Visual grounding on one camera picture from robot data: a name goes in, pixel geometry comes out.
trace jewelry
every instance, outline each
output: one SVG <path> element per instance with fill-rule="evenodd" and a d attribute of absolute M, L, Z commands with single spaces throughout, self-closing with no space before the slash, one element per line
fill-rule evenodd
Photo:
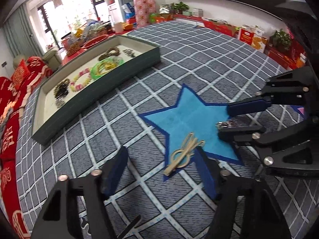
<path fill-rule="evenodd" d="M 135 57 L 132 49 L 125 49 L 123 50 L 123 52 L 129 57 L 133 57 L 133 58 Z"/>
<path fill-rule="evenodd" d="M 171 154 L 171 163 L 164 170 L 164 174 L 169 176 L 176 168 L 182 168 L 188 165 L 190 162 L 190 157 L 194 155 L 193 150 L 197 146 L 204 146 L 204 144 L 204 140 L 197 142 L 197 138 L 194 136 L 194 133 L 189 133 L 182 143 L 181 149 L 177 149 Z"/>
<path fill-rule="evenodd" d="M 236 126 L 237 126 L 237 124 L 236 124 L 235 120 L 233 120 L 233 119 L 230 119 L 230 120 L 225 121 L 225 122 L 216 123 L 217 129 L 236 127 Z"/>
<path fill-rule="evenodd" d="M 58 109 L 61 108 L 64 104 L 65 104 L 65 101 L 62 100 L 61 98 L 58 98 L 55 101 L 55 105 L 57 106 Z"/>
<path fill-rule="evenodd" d="M 54 97 L 57 99 L 59 97 L 65 97 L 68 95 L 68 86 L 69 86 L 70 80 L 65 79 L 64 81 L 60 82 L 55 88 L 54 88 Z"/>
<path fill-rule="evenodd" d="M 113 70 L 123 63 L 124 60 L 121 57 L 111 56 L 93 66 L 93 68 L 90 70 L 90 74 L 94 80 L 97 80 L 101 76 L 107 74 L 109 71 Z"/>
<path fill-rule="evenodd" d="M 109 48 L 108 50 L 106 50 L 106 52 L 101 55 L 98 60 L 99 61 L 102 61 L 108 57 L 111 57 L 111 56 L 119 56 L 121 53 L 120 53 L 120 50 L 117 48 L 117 47 L 111 47 Z"/>
<path fill-rule="evenodd" d="M 79 78 L 81 76 L 85 75 L 86 73 L 90 73 L 90 68 L 86 68 L 86 69 L 82 70 L 81 72 L 79 72 L 79 74 L 77 76 L 75 76 L 73 78 L 72 82 L 70 82 L 71 91 L 78 92 L 78 91 L 84 89 L 91 82 L 92 77 L 91 77 L 91 75 L 89 75 L 82 84 L 75 85 L 77 80 L 79 80 Z"/>

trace tray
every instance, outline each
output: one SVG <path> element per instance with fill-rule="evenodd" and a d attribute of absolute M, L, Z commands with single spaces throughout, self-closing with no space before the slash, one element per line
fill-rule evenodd
<path fill-rule="evenodd" d="M 66 103 L 58 109 L 53 94 L 55 86 L 66 78 L 72 80 L 81 70 L 93 67 L 101 54 L 116 46 L 121 51 L 133 49 L 136 57 L 131 58 L 121 52 L 120 57 L 124 59 L 124 64 L 92 81 L 78 93 L 72 92 L 69 87 L 69 94 L 63 99 Z M 32 119 L 32 138 L 42 145 L 47 144 L 56 133 L 95 101 L 140 71 L 159 63 L 159 49 L 158 45 L 145 40 L 116 35 L 71 60 L 40 86 Z"/>

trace gift box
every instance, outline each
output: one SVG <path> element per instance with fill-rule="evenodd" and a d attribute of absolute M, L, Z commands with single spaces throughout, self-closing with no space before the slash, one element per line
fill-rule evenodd
<path fill-rule="evenodd" d="M 149 15 L 156 12 L 155 0 L 134 0 L 137 27 L 149 24 Z"/>

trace necklace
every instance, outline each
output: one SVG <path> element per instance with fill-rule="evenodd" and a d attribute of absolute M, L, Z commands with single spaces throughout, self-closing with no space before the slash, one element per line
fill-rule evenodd
<path fill-rule="evenodd" d="M 79 78 L 87 73 L 90 73 L 90 68 L 86 68 L 82 70 L 81 72 L 79 72 L 77 76 L 73 78 L 72 82 L 70 82 L 71 91 L 78 92 L 84 89 L 91 82 L 92 77 L 91 75 L 89 75 L 82 84 L 80 83 L 78 85 L 75 85 L 75 83 L 79 80 Z"/>

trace cardboard box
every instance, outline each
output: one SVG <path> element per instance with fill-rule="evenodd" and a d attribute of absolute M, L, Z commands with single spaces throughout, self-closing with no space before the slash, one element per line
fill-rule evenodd
<path fill-rule="evenodd" d="M 236 27 L 230 24 L 223 24 L 204 20 L 204 25 L 206 28 L 210 28 L 214 31 L 226 34 L 231 37 L 234 37 L 236 33 Z"/>
<path fill-rule="evenodd" d="M 254 34 L 251 47 L 263 53 L 265 51 L 267 42 L 268 40 L 266 38 Z"/>
<path fill-rule="evenodd" d="M 204 11 L 202 9 L 193 9 L 193 16 L 195 17 L 203 17 L 204 16 Z"/>
<path fill-rule="evenodd" d="M 244 25 L 239 29 L 238 39 L 263 53 L 268 42 L 266 38 L 262 37 L 263 34 L 264 31 L 260 28 Z"/>
<path fill-rule="evenodd" d="M 242 42 L 247 43 L 248 45 L 251 45 L 253 42 L 254 32 L 249 31 L 244 28 L 239 29 L 238 33 L 238 39 Z"/>

